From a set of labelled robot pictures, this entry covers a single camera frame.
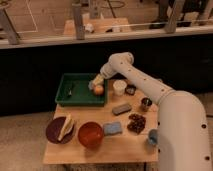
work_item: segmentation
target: tile floor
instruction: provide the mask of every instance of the tile floor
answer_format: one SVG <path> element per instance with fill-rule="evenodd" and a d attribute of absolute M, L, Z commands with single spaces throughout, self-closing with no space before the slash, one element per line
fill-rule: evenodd
<path fill-rule="evenodd" d="M 213 116 L 213 93 L 198 94 L 207 114 Z M 0 117 L 1 171 L 63 171 L 60 165 L 43 165 L 45 129 L 54 112 Z M 213 118 L 208 117 L 213 153 Z M 108 165 L 72 165 L 72 171 L 143 171 L 141 163 Z"/>

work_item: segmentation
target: wooden table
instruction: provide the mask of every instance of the wooden table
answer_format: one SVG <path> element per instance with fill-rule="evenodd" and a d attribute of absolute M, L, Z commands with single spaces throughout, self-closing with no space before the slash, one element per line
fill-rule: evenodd
<path fill-rule="evenodd" d="M 152 105 L 147 113 L 140 108 L 140 100 L 143 93 L 136 90 L 134 96 L 115 96 L 112 83 L 109 81 L 108 102 L 104 107 L 61 107 L 57 105 L 54 118 L 72 114 L 76 119 L 76 133 L 67 144 L 52 144 L 47 142 L 44 164 L 83 164 L 83 163 L 120 163 L 120 162 L 153 162 L 157 161 L 157 148 L 147 143 L 147 134 L 150 129 L 157 127 L 157 107 Z M 112 108 L 124 102 L 132 105 L 132 111 L 114 116 Z M 127 130 L 130 122 L 128 116 L 132 113 L 143 114 L 146 117 L 146 127 L 139 134 Z M 77 132 L 79 127 L 88 121 L 98 122 L 100 125 L 114 121 L 120 121 L 123 133 L 113 136 L 105 136 L 100 148 L 88 150 L 78 141 Z"/>
<path fill-rule="evenodd" d="M 112 26 L 121 26 L 122 32 L 130 32 L 131 28 L 127 18 L 104 18 L 104 19 L 83 19 L 84 25 L 91 23 L 94 26 L 95 33 L 105 33 Z M 64 35 L 75 35 L 74 20 L 67 20 L 64 27 Z"/>

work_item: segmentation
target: plate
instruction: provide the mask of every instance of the plate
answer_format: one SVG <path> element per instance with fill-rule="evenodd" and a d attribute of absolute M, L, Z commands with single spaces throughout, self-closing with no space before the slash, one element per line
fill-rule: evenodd
<path fill-rule="evenodd" d="M 54 144 L 66 144 L 68 143 L 73 135 L 75 126 L 73 126 L 70 133 L 66 134 L 61 141 L 58 141 L 58 136 L 60 134 L 61 128 L 64 125 L 66 117 L 58 117 L 53 119 L 46 128 L 46 137 L 47 139 Z"/>

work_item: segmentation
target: cable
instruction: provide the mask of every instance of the cable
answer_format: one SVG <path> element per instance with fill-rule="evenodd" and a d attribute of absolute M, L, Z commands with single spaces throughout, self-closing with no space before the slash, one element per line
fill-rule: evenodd
<path fill-rule="evenodd" d="M 106 1 L 108 2 L 109 7 L 102 6 L 101 8 L 110 8 L 113 18 L 117 18 L 116 15 L 115 15 L 115 12 L 113 10 L 113 8 L 122 8 L 122 7 L 125 6 L 125 3 L 122 2 L 122 1 L 110 1 L 110 0 L 106 0 Z M 120 3 L 121 5 L 113 7 L 111 3 Z"/>
<path fill-rule="evenodd" d="M 114 12 L 114 10 L 113 10 L 113 8 L 112 8 L 112 5 L 111 5 L 110 0 L 107 0 L 107 2 L 108 2 L 108 4 L 109 4 L 109 7 L 110 7 L 110 10 L 111 10 L 111 13 L 112 13 L 113 18 L 116 18 L 116 15 L 115 15 L 115 12 Z"/>
<path fill-rule="evenodd" d="M 117 6 L 112 6 L 112 8 L 113 9 L 115 9 L 115 8 L 123 8 L 126 4 L 125 4 L 125 2 L 122 2 L 122 1 L 114 1 L 114 0 L 112 0 L 112 1 L 110 1 L 111 2 L 111 4 L 112 3 L 117 3 L 118 5 Z"/>

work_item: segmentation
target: red bowl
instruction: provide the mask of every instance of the red bowl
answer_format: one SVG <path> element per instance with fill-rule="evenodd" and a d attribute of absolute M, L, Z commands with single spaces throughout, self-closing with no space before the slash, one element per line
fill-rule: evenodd
<path fill-rule="evenodd" d="M 102 127 L 96 122 L 83 124 L 78 131 L 78 140 L 86 148 L 97 148 L 104 137 Z"/>

